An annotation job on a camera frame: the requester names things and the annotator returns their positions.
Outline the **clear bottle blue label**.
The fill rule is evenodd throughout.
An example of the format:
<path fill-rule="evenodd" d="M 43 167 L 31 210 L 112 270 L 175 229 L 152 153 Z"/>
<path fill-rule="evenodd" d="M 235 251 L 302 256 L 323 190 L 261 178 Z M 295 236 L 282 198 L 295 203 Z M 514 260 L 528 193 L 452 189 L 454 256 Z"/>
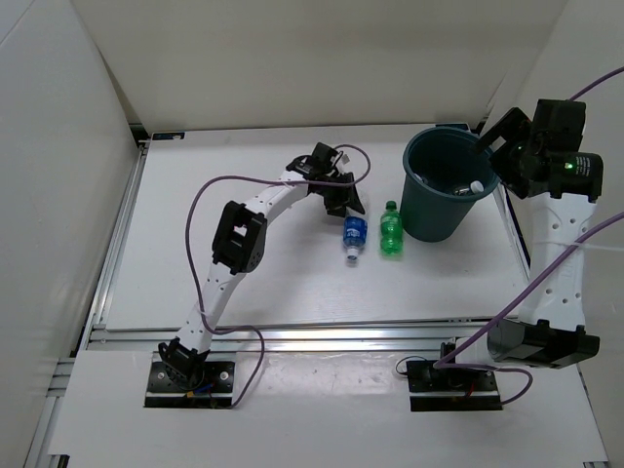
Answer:
<path fill-rule="evenodd" d="M 484 187 L 479 180 L 474 180 L 473 182 L 470 183 L 470 190 L 474 194 L 483 193 Z"/>
<path fill-rule="evenodd" d="M 368 237 L 368 222 L 359 216 L 348 215 L 343 223 L 342 243 L 348 262 L 358 260 Z"/>

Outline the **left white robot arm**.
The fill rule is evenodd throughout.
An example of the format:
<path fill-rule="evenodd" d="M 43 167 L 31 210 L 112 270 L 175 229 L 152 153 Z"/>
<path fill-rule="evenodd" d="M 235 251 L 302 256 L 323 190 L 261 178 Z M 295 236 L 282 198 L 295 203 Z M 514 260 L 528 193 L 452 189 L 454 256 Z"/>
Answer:
<path fill-rule="evenodd" d="M 191 391 L 202 385 L 204 363 L 217 334 L 220 316 L 240 282 L 259 266 L 272 221 L 310 194 L 323 198 L 330 215 L 344 215 L 349 209 L 360 214 L 365 211 L 356 184 L 367 176 L 354 177 L 345 170 L 347 147 L 319 143 L 311 154 L 294 158 L 276 180 L 222 175 L 199 189 L 184 229 L 185 251 L 197 301 L 175 338 L 158 345 L 167 375 L 176 386 Z M 207 279 L 201 282 L 191 251 L 192 219 L 206 190 L 226 180 L 258 183 L 264 189 L 243 203 L 230 201 L 224 206 L 212 242 L 212 264 Z"/>

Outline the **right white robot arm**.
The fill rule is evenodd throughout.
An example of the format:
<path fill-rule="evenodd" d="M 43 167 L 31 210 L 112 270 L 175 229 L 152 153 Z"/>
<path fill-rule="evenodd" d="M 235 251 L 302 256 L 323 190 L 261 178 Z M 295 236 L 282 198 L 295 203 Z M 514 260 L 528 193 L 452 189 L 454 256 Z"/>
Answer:
<path fill-rule="evenodd" d="M 533 116 L 514 107 L 475 144 L 481 152 L 503 141 L 488 162 L 504 187 L 532 212 L 529 283 L 501 312 L 435 363 L 441 383 L 458 390 L 473 369 L 524 365 L 560 369 L 598 354 L 582 306 L 589 223 L 602 194 L 604 162 L 580 145 L 586 105 L 541 99 Z"/>

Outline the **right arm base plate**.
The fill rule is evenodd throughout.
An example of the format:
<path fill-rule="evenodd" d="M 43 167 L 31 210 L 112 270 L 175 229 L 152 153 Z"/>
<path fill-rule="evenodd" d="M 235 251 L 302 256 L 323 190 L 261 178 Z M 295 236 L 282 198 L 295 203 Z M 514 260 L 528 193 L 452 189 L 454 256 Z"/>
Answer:
<path fill-rule="evenodd" d="M 412 412 L 502 410 L 491 370 L 435 369 L 435 359 L 411 355 L 399 360 L 395 373 L 405 377 Z"/>

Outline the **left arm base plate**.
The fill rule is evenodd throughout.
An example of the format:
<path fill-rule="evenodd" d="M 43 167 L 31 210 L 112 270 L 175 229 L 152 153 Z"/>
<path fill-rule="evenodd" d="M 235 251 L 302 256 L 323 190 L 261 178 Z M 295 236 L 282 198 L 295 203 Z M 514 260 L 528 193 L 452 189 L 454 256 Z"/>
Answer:
<path fill-rule="evenodd" d="M 182 383 L 167 371 L 162 360 L 152 357 L 143 406 L 148 409 L 226 410 L 233 403 L 234 361 L 208 360 Z"/>

